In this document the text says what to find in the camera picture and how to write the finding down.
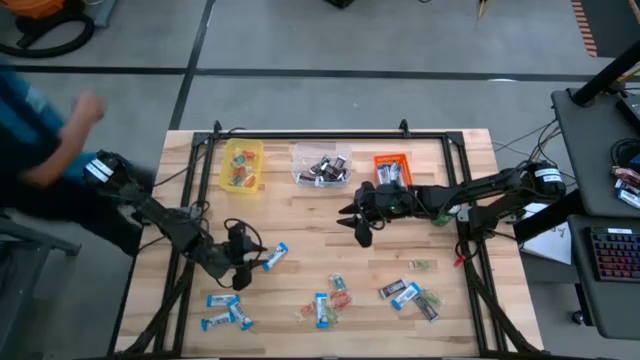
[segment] hand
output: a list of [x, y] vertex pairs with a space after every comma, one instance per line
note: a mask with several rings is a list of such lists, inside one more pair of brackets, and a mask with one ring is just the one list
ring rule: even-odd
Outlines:
[[106, 112], [107, 103], [92, 91], [85, 90], [76, 100], [71, 120], [93, 126], [104, 117]]

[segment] blue shirt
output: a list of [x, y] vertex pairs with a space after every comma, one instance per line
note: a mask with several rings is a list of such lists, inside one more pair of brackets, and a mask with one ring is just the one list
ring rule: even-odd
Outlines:
[[[0, 178], [15, 181], [19, 173], [46, 161], [60, 144], [62, 116], [47, 98], [15, 71], [0, 68]], [[63, 177], [83, 183], [82, 169], [95, 159], [83, 153]]]

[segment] yellow container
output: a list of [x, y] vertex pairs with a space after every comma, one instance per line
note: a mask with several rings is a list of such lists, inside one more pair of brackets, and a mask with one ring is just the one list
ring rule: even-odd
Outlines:
[[227, 141], [220, 171], [220, 187], [240, 194], [255, 194], [264, 164], [264, 145], [259, 140]]

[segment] clear plastic container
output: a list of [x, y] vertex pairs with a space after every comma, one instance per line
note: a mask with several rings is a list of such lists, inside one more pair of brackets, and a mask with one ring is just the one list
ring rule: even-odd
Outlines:
[[231, 139], [224, 151], [220, 187], [229, 192], [255, 194], [264, 163], [262, 141]]
[[[346, 170], [340, 180], [332, 180], [330, 175], [313, 169], [322, 164], [325, 156], [330, 159], [329, 165], [338, 168], [338, 170]], [[339, 156], [344, 159], [344, 164], [336, 166], [340, 165], [336, 163]], [[351, 147], [347, 144], [336, 142], [299, 142], [293, 148], [293, 168], [291, 173], [293, 174], [293, 181], [300, 186], [319, 188], [346, 187], [352, 174]]]

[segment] orange container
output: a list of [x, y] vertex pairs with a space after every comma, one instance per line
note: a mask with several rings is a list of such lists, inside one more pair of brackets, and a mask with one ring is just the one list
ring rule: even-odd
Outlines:
[[18, 16], [41, 19], [64, 8], [65, 0], [4, 0], [1, 3]]
[[[409, 160], [407, 159], [407, 154], [389, 154], [389, 155], [376, 155], [373, 157], [373, 164], [375, 165], [374, 169], [378, 169], [380, 165], [391, 165], [396, 162], [398, 165], [402, 166], [402, 178], [407, 186], [413, 184], [413, 179], [411, 178], [411, 169], [409, 169]], [[375, 176], [378, 184], [380, 184], [380, 179], [378, 176]]]

